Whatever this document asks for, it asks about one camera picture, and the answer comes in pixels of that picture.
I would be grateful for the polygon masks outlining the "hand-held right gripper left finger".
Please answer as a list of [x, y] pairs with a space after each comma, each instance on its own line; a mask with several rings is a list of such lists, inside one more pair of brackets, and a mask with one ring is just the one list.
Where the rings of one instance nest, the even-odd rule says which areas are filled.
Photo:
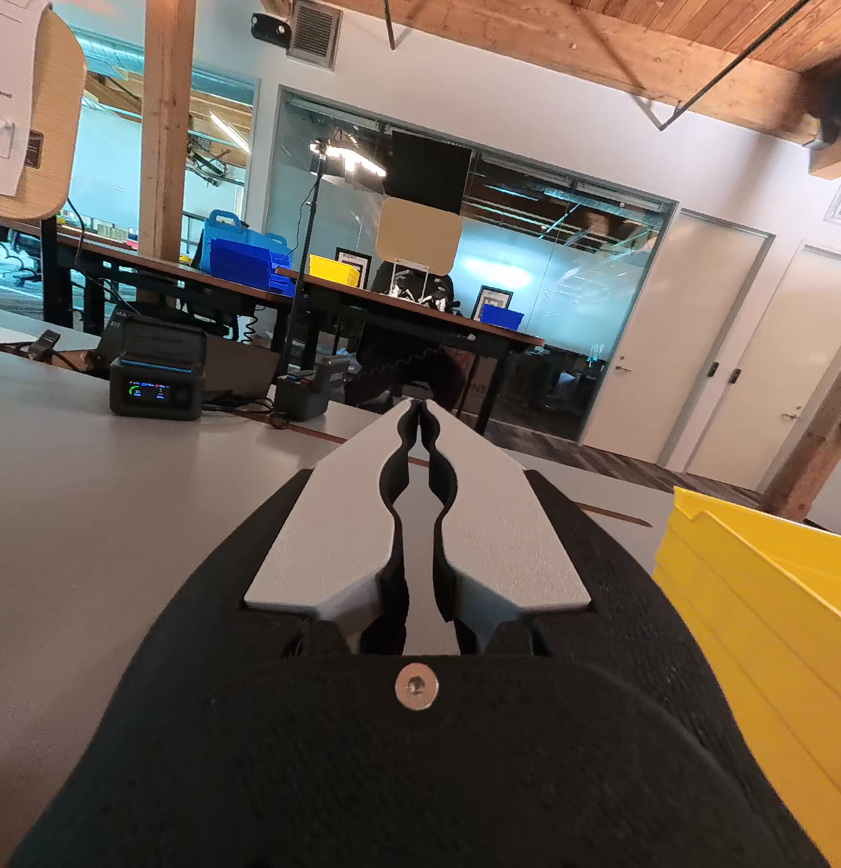
[[337, 624], [361, 654], [400, 655], [410, 602], [402, 521], [420, 403], [400, 403], [309, 472], [244, 602]]

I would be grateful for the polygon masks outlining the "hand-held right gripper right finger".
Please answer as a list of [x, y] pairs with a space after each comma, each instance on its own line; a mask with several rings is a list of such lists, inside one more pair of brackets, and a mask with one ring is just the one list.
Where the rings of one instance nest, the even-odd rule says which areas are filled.
[[434, 527], [435, 600], [459, 652], [485, 650], [503, 623], [588, 611], [591, 596], [525, 468], [427, 400], [420, 434]]

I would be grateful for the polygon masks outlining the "black battery charger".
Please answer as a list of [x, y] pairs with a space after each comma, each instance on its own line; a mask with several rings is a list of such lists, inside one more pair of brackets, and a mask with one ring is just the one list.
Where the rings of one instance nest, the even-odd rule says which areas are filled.
[[349, 355], [328, 356], [305, 371], [277, 378], [272, 415], [290, 422], [304, 422], [323, 415], [329, 402], [346, 383]]

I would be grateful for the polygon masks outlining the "black portable power station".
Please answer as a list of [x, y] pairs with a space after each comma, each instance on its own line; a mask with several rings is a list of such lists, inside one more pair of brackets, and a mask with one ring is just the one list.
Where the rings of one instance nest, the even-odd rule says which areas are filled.
[[111, 412], [197, 421], [203, 412], [207, 347], [200, 329], [135, 314], [125, 318], [109, 367]]

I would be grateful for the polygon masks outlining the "black framed sign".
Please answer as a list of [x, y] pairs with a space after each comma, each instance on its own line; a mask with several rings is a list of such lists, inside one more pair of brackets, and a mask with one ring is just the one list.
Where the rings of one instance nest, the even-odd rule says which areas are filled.
[[472, 309], [472, 320], [481, 320], [485, 306], [508, 309], [513, 291], [482, 285]]
[[361, 289], [368, 288], [373, 263], [373, 257], [371, 255], [359, 253], [339, 246], [335, 250], [335, 260], [342, 265], [354, 268], [359, 274], [357, 286]]

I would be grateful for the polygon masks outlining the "long wooden desk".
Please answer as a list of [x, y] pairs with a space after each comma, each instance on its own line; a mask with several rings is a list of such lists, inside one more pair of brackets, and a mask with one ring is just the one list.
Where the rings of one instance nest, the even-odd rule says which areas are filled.
[[72, 273], [83, 280], [82, 326], [100, 335], [108, 302], [137, 307], [121, 297], [122, 287], [133, 288], [144, 304], [166, 306], [182, 302], [191, 313], [209, 314], [227, 322], [257, 319], [255, 333], [277, 351], [282, 349], [292, 299], [213, 277], [190, 266], [148, 258], [124, 245], [61, 226], [55, 218], [31, 223], [0, 218], [0, 241], [10, 232], [39, 243], [42, 312], [46, 322], [72, 326]]
[[505, 379], [511, 357], [530, 348], [543, 347], [542, 338], [520, 331], [504, 329], [477, 320], [423, 307], [414, 302], [393, 298], [361, 288], [343, 285], [313, 275], [278, 268], [280, 276], [296, 282], [295, 301], [311, 317], [311, 335], [304, 345], [306, 354], [317, 347], [317, 334], [325, 315], [357, 319], [365, 324], [396, 331], [413, 338], [450, 346], [476, 356], [495, 359], [487, 392], [477, 414], [474, 430], [483, 435], [497, 396]]

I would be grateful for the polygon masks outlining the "small yellow plastic bin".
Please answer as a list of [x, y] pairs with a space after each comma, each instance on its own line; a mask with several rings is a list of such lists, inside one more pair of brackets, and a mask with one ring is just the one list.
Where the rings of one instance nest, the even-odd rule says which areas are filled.
[[318, 255], [308, 255], [307, 274], [351, 288], [358, 288], [361, 279], [355, 266]]

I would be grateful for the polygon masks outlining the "white door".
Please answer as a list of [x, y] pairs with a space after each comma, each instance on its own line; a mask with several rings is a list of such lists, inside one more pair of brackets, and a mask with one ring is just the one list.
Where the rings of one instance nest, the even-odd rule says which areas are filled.
[[665, 461], [775, 236], [681, 208], [605, 366], [580, 443]]
[[687, 472], [757, 491], [841, 349], [841, 255], [805, 245], [762, 316]]

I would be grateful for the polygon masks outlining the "blue carry case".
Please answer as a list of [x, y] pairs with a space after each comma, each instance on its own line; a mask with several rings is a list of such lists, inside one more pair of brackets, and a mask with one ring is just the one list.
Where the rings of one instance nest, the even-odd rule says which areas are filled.
[[266, 248], [273, 253], [276, 267], [293, 269], [293, 251], [288, 247], [284, 237], [271, 233], [258, 233], [245, 226], [236, 214], [230, 211], [213, 210], [203, 223], [198, 244], [197, 268], [203, 272], [210, 272], [209, 249], [214, 240]]

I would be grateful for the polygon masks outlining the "black panel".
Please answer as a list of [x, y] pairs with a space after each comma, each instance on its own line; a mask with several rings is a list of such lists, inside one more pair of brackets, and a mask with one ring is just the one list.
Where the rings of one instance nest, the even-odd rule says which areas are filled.
[[472, 150], [394, 129], [385, 194], [460, 214]]

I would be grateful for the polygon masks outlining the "light wooden board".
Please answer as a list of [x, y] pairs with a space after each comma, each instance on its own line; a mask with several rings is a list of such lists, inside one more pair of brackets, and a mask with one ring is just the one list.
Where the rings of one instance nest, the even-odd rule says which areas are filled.
[[14, 197], [0, 194], [0, 218], [45, 220], [66, 204], [86, 75], [77, 38], [50, 5], [38, 29], [24, 167]]

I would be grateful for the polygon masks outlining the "white paper sheet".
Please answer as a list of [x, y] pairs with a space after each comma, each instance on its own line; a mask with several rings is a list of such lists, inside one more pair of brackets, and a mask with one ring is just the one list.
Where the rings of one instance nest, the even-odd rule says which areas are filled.
[[33, 111], [38, 29], [49, 1], [0, 1], [0, 194], [14, 197]]

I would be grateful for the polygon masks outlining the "wooden post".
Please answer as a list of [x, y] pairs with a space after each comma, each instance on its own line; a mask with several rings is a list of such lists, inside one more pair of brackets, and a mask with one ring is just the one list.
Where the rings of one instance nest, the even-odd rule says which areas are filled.
[[841, 370], [804, 434], [763, 493], [759, 509], [803, 522], [841, 460]]
[[145, 4], [139, 249], [179, 260], [189, 132], [195, 1]]

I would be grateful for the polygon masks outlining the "grey wall vent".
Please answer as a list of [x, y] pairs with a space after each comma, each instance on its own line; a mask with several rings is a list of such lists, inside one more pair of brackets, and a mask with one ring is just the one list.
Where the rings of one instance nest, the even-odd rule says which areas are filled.
[[326, 71], [335, 69], [342, 10], [318, 1], [296, 1], [286, 54]]

